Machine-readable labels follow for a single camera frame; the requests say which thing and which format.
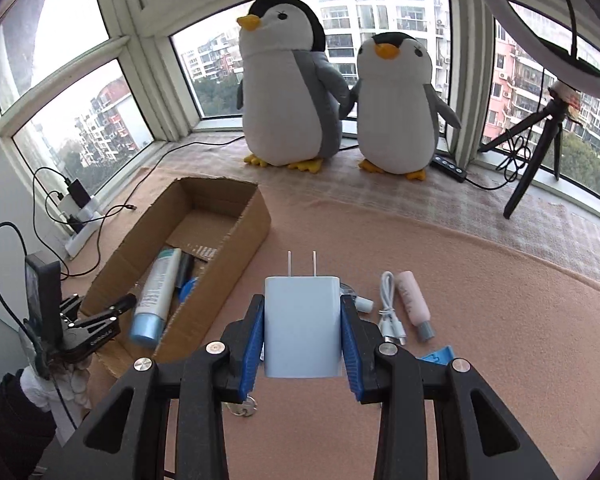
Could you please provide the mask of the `cardboard box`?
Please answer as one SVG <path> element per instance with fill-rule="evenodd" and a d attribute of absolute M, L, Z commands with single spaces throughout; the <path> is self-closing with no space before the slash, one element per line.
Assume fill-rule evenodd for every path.
<path fill-rule="evenodd" d="M 141 356 L 165 363 L 196 350 L 271 225 L 259 187 L 224 178 L 174 179 L 141 202 L 132 218 L 122 230 L 118 247 L 92 281 L 83 313 L 94 314 L 128 292 L 140 292 L 163 249 L 178 248 L 193 257 L 189 274 L 196 283 L 185 300 L 171 302 L 155 348 L 145 350 L 134 344 L 131 318 L 125 315 L 120 335 L 96 353 L 114 378 Z"/>

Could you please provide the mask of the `blue round case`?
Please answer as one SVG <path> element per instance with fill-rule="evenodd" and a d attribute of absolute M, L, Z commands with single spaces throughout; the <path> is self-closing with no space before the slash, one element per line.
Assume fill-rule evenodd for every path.
<path fill-rule="evenodd" d="M 180 292 L 178 293 L 178 301 L 181 304 L 184 304 L 184 302 L 187 300 L 189 295 L 192 293 L 192 291 L 194 290 L 194 288 L 197 284 L 197 281 L 198 281 L 198 278 L 191 278 L 180 289 Z"/>

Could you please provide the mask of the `black charger brick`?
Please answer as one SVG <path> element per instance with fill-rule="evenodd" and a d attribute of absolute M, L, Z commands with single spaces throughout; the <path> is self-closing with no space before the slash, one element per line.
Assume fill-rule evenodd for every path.
<path fill-rule="evenodd" d="M 73 201 L 80 209 L 84 208 L 92 199 L 92 196 L 84 188 L 79 179 L 70 181 L 67 185 L 67 190 Z"/>

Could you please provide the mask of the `black cylinder with key ring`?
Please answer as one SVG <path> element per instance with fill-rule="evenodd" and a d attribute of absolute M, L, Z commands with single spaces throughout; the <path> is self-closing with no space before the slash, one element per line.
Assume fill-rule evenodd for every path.
<path fill-rule="evenodd" d="M 189 255 L 188 252 L 182 252 L 180 263 L 178 264 L 178 272 L 176 272 L 176 278 L 174 282 L 174 288 L 176 290 L 181 290 L 192 278 L 194 266 L 195 257 Z"/>

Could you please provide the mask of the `white lotion tube blue cap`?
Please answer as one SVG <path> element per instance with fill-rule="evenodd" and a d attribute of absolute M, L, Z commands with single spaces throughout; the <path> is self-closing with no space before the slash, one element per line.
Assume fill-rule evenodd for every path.
<path fill-rule="evenodd" d="M 180 248 L 164 248 L 151 266 L 134 310 L 130 341 L 145 348 L 156 348 L 168 318 L 182 258 Z"/>

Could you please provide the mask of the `blue correction tape dispenser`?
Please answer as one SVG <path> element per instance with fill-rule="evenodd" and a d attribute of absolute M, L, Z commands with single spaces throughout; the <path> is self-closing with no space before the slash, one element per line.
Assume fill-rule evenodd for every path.
<path fill-rule="evenodd" d="M 340 283 L 340 295 L 350 296 L 355 306 L 355 309 L 358 310 L 358 312 L 369 314 L 373 311 L 373 300 L 362 296 L 358 296 L 358 293 L 346 283 Z"/>

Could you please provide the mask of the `pink tube grey cap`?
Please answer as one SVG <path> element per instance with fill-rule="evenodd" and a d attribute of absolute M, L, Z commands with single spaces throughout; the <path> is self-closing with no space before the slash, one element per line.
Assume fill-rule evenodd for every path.
<path fill-rule="evenodd" d="M 431 314 L 415 275 L 411 271 L 399 273 L 396 276 L 396 288 L 404 304 L 407 317 L 416 328 L 418 339 L 426 342 L 434 338 Z"/>

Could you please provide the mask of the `large penguin plush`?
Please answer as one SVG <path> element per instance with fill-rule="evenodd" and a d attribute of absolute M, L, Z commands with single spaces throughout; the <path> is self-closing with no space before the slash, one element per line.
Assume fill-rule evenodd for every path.
<path fill-rule="evenodd" d="M 352 107 L 347 81 L 326 56 L 323 25 L 301 0 L 254 0 L 237 24 L 245 162 L 317 174 L 338 153 Z"/>

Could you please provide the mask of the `white usb wall charger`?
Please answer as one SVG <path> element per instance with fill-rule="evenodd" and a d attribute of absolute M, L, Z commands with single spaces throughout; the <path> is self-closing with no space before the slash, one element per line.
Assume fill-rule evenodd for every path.
<path fill-rule="evenodd" d="M 341 375 L 340 279 L 296 275 L 292 253 L 284 275 L 264 282 L 264 374 L 275 379 Z"/>

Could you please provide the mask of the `white power strip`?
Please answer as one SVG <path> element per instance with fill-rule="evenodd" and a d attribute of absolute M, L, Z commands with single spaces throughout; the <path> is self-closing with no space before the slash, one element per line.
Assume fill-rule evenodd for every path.
<path fill-rule="evenodd" d="M 81 221 L 67 220 L 72 234 L 65 244 L 70 259 L 82 250 L 88 239 L 96 232 L 104 221 L 104 213 L 100 210 L 98 199 L 92 195 L 91 201 L 81 209 Z"/>

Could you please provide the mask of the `black tripod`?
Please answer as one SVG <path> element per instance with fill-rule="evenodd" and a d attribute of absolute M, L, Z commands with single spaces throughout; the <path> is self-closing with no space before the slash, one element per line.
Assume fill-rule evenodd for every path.
<path fill-rule="evenodd" d="M 483 144 L 478 148 L 479 153 L 486 153 L 494 150 L 499 145 L 513 140 L 518 134 L 523 134 L 526 130 L 531 129 L 539 122 L 544 122 L 542 134 L 540 135 L 535 149 L 528 159 L 527 168 L 524 170 L 519 182 L 514 189 L 512 196 L 509 197 L 507 204 L 504 207 L 503 216 L 509 219 L 528 191 L 535 174 L 540 169 L 545 155 L 550 146 L 555 142 L 560 142 L 562 134 L 562 122 L 567 116 L 568 103 L 562 98 L 553 98 L 543 108 L 530 114 L 512 128 L 505 129 L 503 133 L 487 144 Z"/>

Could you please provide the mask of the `small penguin plush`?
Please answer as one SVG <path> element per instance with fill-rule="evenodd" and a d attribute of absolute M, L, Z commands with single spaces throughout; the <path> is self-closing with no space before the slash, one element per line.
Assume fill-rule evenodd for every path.
<path fill-rule="evenodd" d="M 381 32 L 361 44 L 356 68 L 351 96 L 362 155 L 358 168 L 425 180 L 438 146 L 439 120 L 462 126 L 431 83 L 426 47 L 405 32 Z"/>

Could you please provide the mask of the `white charger brick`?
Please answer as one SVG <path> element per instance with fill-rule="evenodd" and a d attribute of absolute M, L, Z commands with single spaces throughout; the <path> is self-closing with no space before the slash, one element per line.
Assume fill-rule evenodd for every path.
<path fill-rule="evenodd" d="M 58 208 L 67 220 L 81 221 L 81 208 L 70 194 L 61 197 Z"/>

